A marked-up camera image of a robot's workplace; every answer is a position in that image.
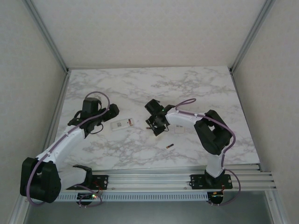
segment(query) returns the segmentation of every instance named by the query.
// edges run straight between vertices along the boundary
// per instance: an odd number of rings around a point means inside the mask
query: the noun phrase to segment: cable
[[[98,183],[97,183],[96,181],[94,181],[93,184],[95,184],[95,186],[96,186],[97,188],[99,188],[97,193],[99,193],[100,190],[101,190],[101,191],[102,191],[102,192],[101,192],[101,195],[102,195],[102,194],[103,194],[103,189],[98,185]]]
[[[100,116],[102,116],[103,114],[105,114],[108,110],[109,110],[109,107],[110,107],[110,99],[109,97],[105,94],[105,93],[102,93],[100,91],[93,91],[93,92],[90,92],[88,93],[85,98],[87,98],[88,96],[90,96],[91,94],[94,94],[94,93],[99,93],[99,94],[102,94],[104,97],[106,97],[107,101],[108,101],[108,106],[106,108],[106,110],[103,112],[103,113],[100,113],[99,115],[96,115],[96,116],[93,116],[93,117],[90,117],[84,121],[82,121],[80,124],[78,124],[77,126],[75,126],[74,128],[72,128],[71,130],[69,130],[66,134],[64,134],[53,146],[52,148],[48,151],[47,154],[45,154],[38,162],[37,164],[34,166],[31,174],[30,174],[30,177],[28,179],[28,183],[27,183],[27,187],[26,187],[26,196],[27,196],[27,199],[29,201],[29,203],[33,206],[41,206],[43,205],[45,202],[42,202],[42,203],[35,203],[32,201],[31,197],[30,197],[30,185],[31,185],[31,182],[32,182],[32,179],[36,173],[36,170],[37,168],[39,167],[39,165],[42,163],[42,161],[47,158],[48,155],[50,155],[53,150],[63,141],[63,139],[65,139],[70,133],[72,133],[74,130],[76,130],[77,128],[79,128],[81,125],[83,125],[84,123],[92,120],[92,119],[95,119],[95,118],[98,118]]]
[[[97,133],[100,133],[101,131],[103,131],[104,126],[103,126],[103,124],[100,124],[100,125],[102,125],[102,129],[101,129],[101,130],[99,130],[98,132],[94,132],[94,133],[91,133],[91,132],[90,132],[90,134],[97,134]]]
[[[77,113],[75,114],[74,118],[76,118],[82,111],[77,111]]]
[[[187,114],[187,115],[191,115],[191,116],[194,116],[194,117],[200,117],[200,118],[205,118],[207,120],[210,120],[216,124],[218,124],[219,126],[225,128],[226,130],[228,130],[232,136],[233,136],[233,141],[232,143],[226,148],[223,150],[223,154],[222,154],[222,158],[221,158],[221,167],[223,167],[223,163],[224,163],[224,157],[225,157],[225,153],[235,144],[235,141],[236,141],[236,137],[235,137],[235,133],[229,128],[227,127],[226,125],[220,123],[219,121],[216,121],[214,120],[213,118],[210,118],[210,117],[207,117],[207,116],[204,116],[204,115],[201,115],[201,114],[196,114],[195,113],[191,113],[191,112],[187,112],[187,111],[180,111],[178,110],[178,107],[179,106],[182,106],[182,105],[187,105],[187,104],[191,104],[191,103],[194,103],[196,101],[195,98],[192,98],[192,99],[188,99],[188,100],[185,100],[181,103],[179,103],[178,105],[175,106],[175,109],[176,111],[178,111],[179,113],[183,113],[183,114]]]
[[[178,109],[179,106],[187,105],[187,104],[191,104],[191,103],[194,103],[195,101],[196,101],[196,98],[191,98],[191,99],[185,100],[185,101],[183,101],[183,102],[177,104],[177,105],[175,106],[175,109],[176,109],[176,111],[178,111],[179,113],[183,113],[183,114],[191,115],[191,116],[194,116],[194,117],[201,117],[201,118],[205,118],[205,119],[207,119],[207,120],[210,120],[210,121],[212,121],[212,122],[218,124],[219,126],[225,128],[226,130],[228,130],[228,131],[232,134],[232,136],[233,136],[233,141],[232,141],[232,143],[231,143],[226,149],[223,150],[223,155],[222,155],[222,158],[221,158],[221,168],[223,168],[223,163],[224,163],[225,153],[226,153],[231,147],[233,147],[233,145],[235,144],[235,141],[236,141],[235,133],[234,133],[229,127],[227,127],[226,125],[220,123],[219,121],[214,120],[213,118],[210,118],[210,117],[207,117],[207,116],[204,116],[204,115],[201,115],[201,114],[196,114],[196,115],[195,115],[195,113],[191,113],[191,112],[187,112],[187,111],[180,111],[180,110]],[[237,175],[236,175],[233,171],[231,171],[231,170],[229,170],[229,169],[225,169],[225,168],[224,168],[224,170],[226,170],[226,171],[232,173],[232,175],[235,176],[235,178],[236,178],[237,181],[238,181],[239,191],[238,191],[237,195],[236,195],[233,199],[229,200],[228,202],[222,203],[222,204],[217,204],[218,206],[223,206],[223,205],[226,205],[226,204],[229,204],[229,203],[233,202],[233,201],[239,196],[239,194],[240,194],[240,192],[241,192],[241,183],[240,183],[240,180],[239,180],[239,178],[237,177]]]
[[[76,185],[74,185],[74,186],[84,188],[85,190],[88,190],[88,191],[91,192],[90,194],[85,194],[85,195],[83,195],[83,196],[80,198],[80,200],[79,200],[79,207],[82,206],[81,201],[82,201],[83,198],[85,198],[85,197],[88,196],[88,195],[93,195],[93,194],[95,194],[96,196],[99,197],[100,202],[97,203],[97,204],[85,205],[85,208],[88,208],[88,207],[89,207],[89,208],[90,208],[90,207],[95,207],[95,206],[98,206],[98,205],[102,204],[103,200],[102,200],[101,194],[99,194],[98,192],[94,192],[93,190],[91,190],[91,189],[89,189],[89,188],[87,188],[87,187],[85,187],[85,186],[83,186],[83,185],[80,185],[80,184],[76,184]]]

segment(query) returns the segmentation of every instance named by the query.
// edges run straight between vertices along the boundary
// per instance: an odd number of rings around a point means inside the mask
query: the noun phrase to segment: marble tabletop
[[[153,98],[161,101],[163,106],[196,98],[195,103],[182,109],[197,113],[215,110],[236,134],[236,144],[226,153],[224,163],[259,163],[225,66],[72,70],[57,136],[81,110],[85,95],[92,91],[106,93],[111,103],[117,104],[120,113],[104,123],[102,132],[89,135],[74,148],[65,159],[65,165],[86,165],[93,170],[206,165],[208,153],[195,130],[175,131],[175,127],[170,125],[169,132],[156,137],[146,129],[145,120],[150,114],[144,106]],[[111,130],[111,122],[129,118],[134,120],[134,126]]]

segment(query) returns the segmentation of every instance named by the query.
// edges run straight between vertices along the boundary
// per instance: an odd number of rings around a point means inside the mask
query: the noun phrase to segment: purple cable
[[[185,100],[185,101],[179,103],[178,105],[176,105],[176,106],[175,106],[175,109],[176,109],[176,111],[178,111],[179,113],[183,113],[183,114],[187,114],[187,115],[191,115],[191,116],[195,116],[195,117],[201,117],[201,118],[205,118],[205,119],[207,119],[207,120],[210,120],[210,121],[212,121],[212,122],[218,124],[219,126],[225,128],[226,130],[228,130],[228,131],[232,134],[232,136],[233,136],[233,141],[232,141],[232,143],[231,143],[226,149],[223,150],[223,155],[222,155],[222,158],[221,158],[221,168],[223,168],[223,163],[224,163],[225,153],[226,153],[231,147],[233,147],[233,145],[235,144],[235,141],[236,141],[235,133],[234,133],[229,127],[227,127],[226,125],[220,123],[219,121],[214,120],[213,118],[210,118],[210,117],[207,117],[207,116],[204,116],[204,115],[200,115],[200,114],[195,115],[195,113],[191,113],[191,112],[187,112],[187,111],[180,111],[180,110],[178,109],[179,106],[187,105],[187,104],[191,104],[191,103],[194,103],[195,101],[196,101],[196,98],[191,98],[191,99]],[[224,170],[227,170],[228,172],[232,173],[232,174],[235,176],[235,178],[236,178],[237,181],[238,181],[239,191],[238,191],[237,195],[236,195],[233,199],[231,199],[231,200],[228,201],[228,202],[225,202],[225,203],[222,203],[222,204],[218,204],[218,206],[223,206],[223,205],[226,205],[226,204],[229,204],[229,203],[233,202],[233,201],[239,196],[239,194],[240,194],[240,192],[241,192],[241,183],[240,183],[240,180],[239,180],[239,178],[237,177],[237,175],[236,175],[233,171],[231,171],[231,170],[229,170],[229,169],[225,169],[225,168],[224,168]]]
[[[178,105],[176,105],[175,109],[176,109],[176,111],[178,111],[179,113],[183,113],[183,114],[187,114],[187,115],[195,116],[195,113],[191,113],[191,112],[186,112],[186,111],[180,111],[180,110],[178,110],[178,107],[179,107],[179,106],[187,105],[187,104],[191,104],[191,103],[194,103],[195,101],[196,101],[195,98],[185,100],[185,101],[179,103]],[[229,127],[227,127],[226,125],[220,123],[219,121],[214,120],[213,118],[209,118],[209,117],[207,117],[207,116],[200,115],[200,114],[197,114],[195,117],[200,117],[200,118],[205,118],[205,119],[207,119],[207,120],[210,120],[210,121],[212,121],[212,122],[218,124],[219,126],[225,128],[226,130],[228,130],[228,131],[232,134],[232,136],[233,136],[233,142],[232,142],[226,149],[223,150],[223,155],[222,155],[222,158],[221,158],[221,167],[223,167],[225,153],[226,153],[226,152],[227,152],[227,151],[228,151],[228,150],[235,144],[235,139],[236,139],[236,137],[235,137],[235,133],[234,133]]]
[[[26,196],[27,196],[27,199],[29,201],[29,203],[33,206],[41,206],[43,205],[45,202],[42,202],[42,203],[35,203],[32,201],[31,197],[30,197],[30,185],[31,185],[31,182],[32,182],[32,179],[34,177],[34,174],[36,173],[36,170],[37,168],[39,167],[39,165],[42,163],[42,161],[47,158],[48,155],[50,155],[53,150],[59,145],[60,142],[62,142],[63,139],[65,139],[66,136],[68,136],[70,133],[72,133],[74,130],[76,130],[77,128],[79,128],[82,124],[84,124],[85,122],[88,122],[89,120],[92,120],[92,119],[95,119],[95,118],[98,118],[100,116],[102,116],[104,113],[106,113],[108,110],[109,110],[109,107],[110,107],[110,100],[108,98],[108,96],[105,94],[105,93],[102,93],[100,91],[93,91],[93,92],[90,92],[88,93],[85,98],[87,98],[88,96],[90,96],[91,94],[94,94],[94,93],[99,93],[99,94],[102,94],[104,97],[106,97],[107,101],[108,101],[108,106],[106,108],[106,110],[99,114],[99,115],[96,115],[96,116],[93,116],[93,117],[90,117],[84,121],[82,121],[80,124],[78,124],[77,126],[75,126],[74,128],[72,128],[71,130],[69,130],[65,135],[63,135],[53,146],[52,148],[48,151],[47,154],[45,154],[38,162],[37,164],[34,166],[31,174],[30,174],[30,177],[28,179],[28,183],[27,183],[27,187],[26,187]]]
[[[80,198],[80,200],[79,200],[79,206],[80,206],[80,207],[82,206],[82,205],[81,205],[81,201],[83,200],[83,198],[85,198],[85,197],[88,196],[88,195],[93,195],[93,194],[95,194],[95,195],[97,195],[97,196],[99,197],[100,202],[97,203],[97,204],[85,205],[85,208],[95,207],[95,206],[98,206],[98,205],[102,204],[103,200],[102,200],[102,197],[101,197],[101,194],[100,194],[100,193],[96,193],[96,192],[94,192],[93,190],[91,190],[91,189],[89,189],[89,188],[87,188],[87,187],[85,187],[85,186],[82,186],[82,185],[80,185],[80,184],[76,184],[76,185],[74,185],[74,186],[75,186],[75,187],[81,187],[81,188],[84,188],[85,190],[88,190],[88,191],[91,192],[90,194],[83,195],[83,196]]]

